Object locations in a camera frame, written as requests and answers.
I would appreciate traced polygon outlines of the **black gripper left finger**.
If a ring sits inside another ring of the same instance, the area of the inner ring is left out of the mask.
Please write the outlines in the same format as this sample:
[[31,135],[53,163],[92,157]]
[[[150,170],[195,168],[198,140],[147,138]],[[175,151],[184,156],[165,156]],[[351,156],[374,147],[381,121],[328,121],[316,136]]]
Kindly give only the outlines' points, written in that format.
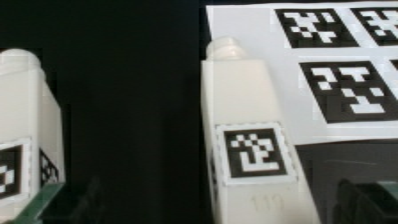
[[99,179],[83,188],[67,183],[46,184],[10,224],[104,224]]

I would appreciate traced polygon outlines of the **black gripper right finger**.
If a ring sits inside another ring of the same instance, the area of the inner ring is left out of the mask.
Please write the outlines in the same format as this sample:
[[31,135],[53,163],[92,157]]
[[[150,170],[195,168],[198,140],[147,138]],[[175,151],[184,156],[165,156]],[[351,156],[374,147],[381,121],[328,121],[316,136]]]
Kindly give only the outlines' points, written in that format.
[[398,181],[337,184],[332,224],[398,224]]

